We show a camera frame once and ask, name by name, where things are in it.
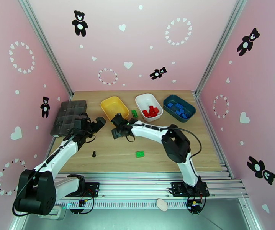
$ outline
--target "blue lego brick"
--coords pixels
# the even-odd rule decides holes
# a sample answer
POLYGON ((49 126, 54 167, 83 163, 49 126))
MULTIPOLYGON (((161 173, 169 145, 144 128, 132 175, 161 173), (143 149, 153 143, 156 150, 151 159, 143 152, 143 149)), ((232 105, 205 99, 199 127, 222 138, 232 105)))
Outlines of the blue lego brick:
POLYGON ((179 103, 176 103, 175 106, 178 107, 178 108, 184 108, 183 105, 181 105, 179 103))

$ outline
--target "black bracket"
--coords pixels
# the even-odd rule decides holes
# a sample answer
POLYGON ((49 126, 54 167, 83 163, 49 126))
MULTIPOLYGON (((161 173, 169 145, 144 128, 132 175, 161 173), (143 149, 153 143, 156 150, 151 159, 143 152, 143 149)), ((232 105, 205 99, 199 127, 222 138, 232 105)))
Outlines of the black bracket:
POLYGON ((206 182, 198 180, 195 187, 188 186, 184 182, 172 182, 172 188, 169 190, 174 197, 209 197, 209 189, 206 182))
POLYGON ((81 197, 81 198, 88 198, 88 197, 93 197, 97 198, 98 197, 98 192, 99 192, 99 185, 100 183, 98 182, 85 182, 84 185, 84 189, 83 192, 80 192, 79 194, 76 193, 71 193, 65 197, 81 197))

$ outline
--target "pink wall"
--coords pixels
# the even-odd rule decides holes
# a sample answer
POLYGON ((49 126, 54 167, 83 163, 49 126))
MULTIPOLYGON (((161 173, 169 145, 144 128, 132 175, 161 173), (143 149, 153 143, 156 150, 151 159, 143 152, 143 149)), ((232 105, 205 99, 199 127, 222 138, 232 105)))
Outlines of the pink wall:
POLYGON ((18 0, 0 1, 0 229, 12 221, 20 173, 44 159, 54 117, 68 99, 18 0), (41 116, 43 96, 48 118, 41 116))
POLYGON ((248 0, 201 100, 231 169, 243 180, 264 229, 275 229, 275 178, 270 185, 266 179, 255 177, 247 166, 251 156, 262 160, 265 169, 275 174, 275 0, 248 0), (253 28, 260 36, 251 51, 239 56, 237 47, 253 28))
POLYGON ((74 91, 194 90, 236 2, 29 1, 74 91), (74 10, 85 13, 85 37, 75 33, 74 10))

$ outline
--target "plastic bin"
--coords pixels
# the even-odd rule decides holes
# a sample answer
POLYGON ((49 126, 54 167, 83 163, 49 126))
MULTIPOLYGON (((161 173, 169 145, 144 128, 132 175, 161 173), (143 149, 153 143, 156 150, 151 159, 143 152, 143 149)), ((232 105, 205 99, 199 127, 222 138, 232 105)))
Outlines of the plastic bin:
POLYGON ((186 102, 185 100, 181 99, 177 95, 170 95, 163 101, 163 108, 168 112, 170 115, 172 115, 175 119, 177 119, 180 122, 187 122, 195 113, 196 109, 194 106, 186 102), (177 115, 175 112, 180 111, 180 108, 175 106, 176 104, 180 104, 183 106, 184 114, 188 117, 187 119, 177 115))
POLYGON ((144 120, 147 122, 152 122, 154 120, 157 120, 163 114, 163 109, 162 109, 161 105, 159 104, 157 99, 154 97, 154 95, 152 95, 150 93, 145 93, 145 94, 137 96, 135 98, 135 102, 136 102, 136 105, 139 108, 144 120), (149 106, 151 106, 151 105, 154 108, 157 107, 159 109, 159 113, 155 117, 148 118, 143 114, 143 110, 147 110, 147 112, 149 112, 149 106))
POLYGON ((120 113, 123 118, 127 118, 129 116, 129 110, 125 106, 125 104, 121 101, 119 97, 109 97, 105 100, 103 100, 100 103, 100 106, 106 116, 108 117, 109 121, 111 121, 114 116, 118 113, 120 113))

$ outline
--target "red lego brick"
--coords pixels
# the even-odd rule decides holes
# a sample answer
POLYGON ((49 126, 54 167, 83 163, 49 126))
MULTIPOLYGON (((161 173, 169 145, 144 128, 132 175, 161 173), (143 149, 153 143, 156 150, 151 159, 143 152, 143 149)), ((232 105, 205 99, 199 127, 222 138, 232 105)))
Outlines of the red lego brick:
POLYGON ((149 113, 147 112, 147 110, 143 110, 142 112, 145 115, 145 117, 149 118, 149 113))

